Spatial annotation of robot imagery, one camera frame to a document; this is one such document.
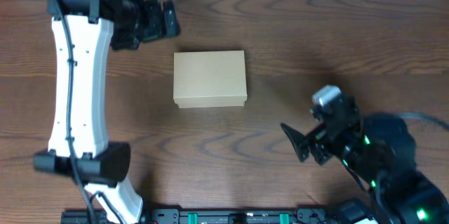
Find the brown cardboard box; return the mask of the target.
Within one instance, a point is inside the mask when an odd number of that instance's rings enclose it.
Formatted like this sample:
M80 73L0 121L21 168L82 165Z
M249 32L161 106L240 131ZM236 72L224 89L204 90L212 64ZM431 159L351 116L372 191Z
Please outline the brown cardboard box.
M174 54L173 100L179 108L243 107L247 98L243 51Z

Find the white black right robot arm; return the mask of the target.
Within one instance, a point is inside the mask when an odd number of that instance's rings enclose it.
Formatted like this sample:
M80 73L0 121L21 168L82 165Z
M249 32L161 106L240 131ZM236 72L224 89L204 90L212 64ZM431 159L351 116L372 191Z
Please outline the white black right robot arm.
M338 159L372 202L367 220L377 223L447 223L448 200L417 169L416 142L404 119L388 113L363 117L354 97L340 94L311 110L319 125L302 134L281 129L301 162Z

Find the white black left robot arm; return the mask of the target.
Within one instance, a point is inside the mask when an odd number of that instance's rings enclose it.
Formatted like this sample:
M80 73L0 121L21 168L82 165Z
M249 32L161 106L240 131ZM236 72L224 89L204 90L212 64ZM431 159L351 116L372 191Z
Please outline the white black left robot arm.
M55 116L37 171L71 178L86 204L83 223L142 223L143 198L128 177L130 145L109 139L109 51L180 34L172 1L47 0L57 56Z

